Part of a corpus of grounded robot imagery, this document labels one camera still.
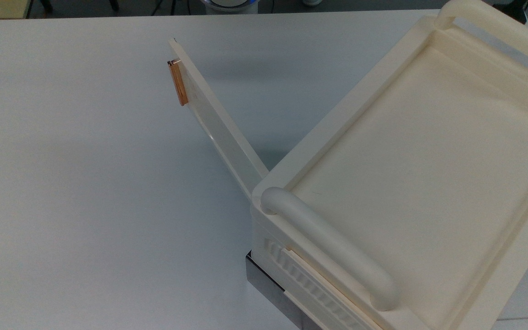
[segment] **white plastic handle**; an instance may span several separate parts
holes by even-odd
[[[434,21],[438,29],[448,29],[455,17],[463,17],[509,46],[528,56],[528,28],[481,0],[451,0]]]
[[[281,215],[358,280],[370,293],[375,309],[388,311],[398,305],[400,292],[392,276],[299,197],[282,188],[270,187],[264,190],[260,202],[264,213]]]

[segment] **metal base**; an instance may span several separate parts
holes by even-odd
[[[279,286],[262,268],[252,260],[252,252],[246,255],[246,275],[250,282],[268,301],[275,305],[286,317],[301,330],[322,330],[287,296],[285,290]]]

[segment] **rectangular tray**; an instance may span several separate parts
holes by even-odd
[[[528,267],[528,69],[457,16],[528,55],[528,29],[452,0],[270,173],[170,43],[181,104],[251,197],[253,260],[323,329],[488,330]]]

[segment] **white table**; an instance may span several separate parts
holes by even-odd
[[[435,12],[0,21],[0,329],[294,329],[166,41],[273,165]],[[527,303],[528,275],[502,317]]]

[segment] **floor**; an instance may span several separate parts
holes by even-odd
[[[159,0],[119,0],[120,10],[111,10],[109,0],[50,0],[54,11],[45,14],[39,0],[33,0],[29,18],[65,17],[124,17],[149,16]],[[172,2],[176,2],[174,15],[205,15],[205,6],[200,0],[164,0],[156,15],[169,15]],[[293,12],[337,12],[337,11],[376,11],[393,9],[437,9],[447,0],[324,0],[310,8],[300,0],[260,0],[259,13]],[[492,3],[507,3],[508,0],[486,0]]]

